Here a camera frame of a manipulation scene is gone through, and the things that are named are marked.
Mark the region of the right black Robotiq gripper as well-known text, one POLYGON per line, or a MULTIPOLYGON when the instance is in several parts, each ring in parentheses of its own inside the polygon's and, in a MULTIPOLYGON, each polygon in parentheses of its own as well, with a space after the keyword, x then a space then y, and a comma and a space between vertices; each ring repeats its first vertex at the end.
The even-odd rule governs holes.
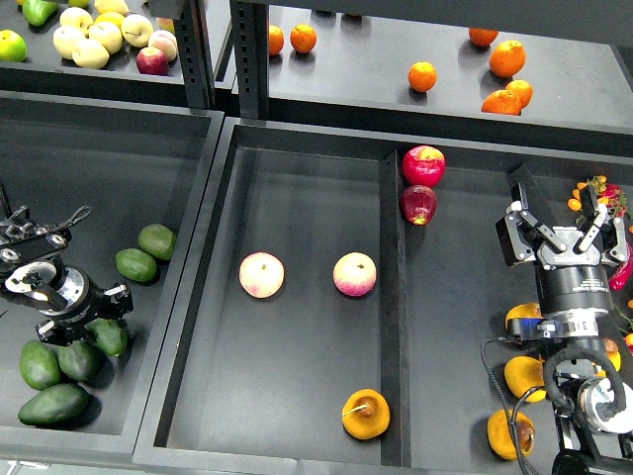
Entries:
POLYGON ((611 311, 613 303, 602 264, 628 261, 623 219, 609 215, 607 207, 598 202, 593 186, 580 191, 584 218, 581 231, 573 227, 552 230, 539 221, 529 211, 523 183, 511 187, 511 196, 513 201, 503 225, 513 252, 535 252, 535 281, 542 313, 611 311))

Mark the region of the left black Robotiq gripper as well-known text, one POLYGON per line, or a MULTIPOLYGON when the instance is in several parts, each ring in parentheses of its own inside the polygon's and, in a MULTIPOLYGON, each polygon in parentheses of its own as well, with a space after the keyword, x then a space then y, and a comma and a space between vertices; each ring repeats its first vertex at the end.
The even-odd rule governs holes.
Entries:
POLYGON ((82 269, 66 267, 57 293, 66 301, 63 310, 46 312, 48 320, 35 326, 43 343, 69 346, 73 336, 83 336, 86 326, 103 315, 122 317, 134 309, 133 294, 127 283, 104 290, 82 269))

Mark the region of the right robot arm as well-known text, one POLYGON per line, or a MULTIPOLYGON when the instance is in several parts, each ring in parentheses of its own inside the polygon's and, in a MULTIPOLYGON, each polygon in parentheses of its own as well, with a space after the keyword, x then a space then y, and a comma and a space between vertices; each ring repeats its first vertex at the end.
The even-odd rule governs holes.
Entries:
POLYGON ((624 222, 609 215, 595 189, 581 190, 580 227, 549 227, 533 215, 528 190, 517 181, 497 224, 507 265, 531 263, 538 318, 512 320, 505 342, 535 347, 544 359, 538 390, 555 416, 559 452, 555 474, 629 474, 632 471, 632 389, 608 358, 598 321, 614 309, 606 269, 627 261, 624 222))

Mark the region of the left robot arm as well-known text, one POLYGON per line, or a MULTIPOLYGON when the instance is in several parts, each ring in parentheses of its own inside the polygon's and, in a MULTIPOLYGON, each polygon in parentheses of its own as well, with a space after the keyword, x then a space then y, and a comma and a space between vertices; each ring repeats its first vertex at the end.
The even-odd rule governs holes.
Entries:
POLYGON ((14 209, 1 189, 1 297, 45 315, 36 325, 44 343, 68 346, 86 338, 92 322, 117 321, 134 308, 127 284, 103 289, 83 269, 63 262, 70 229, 90 213, 82 206, 61 223, 39 225, 29 207, 14 209))

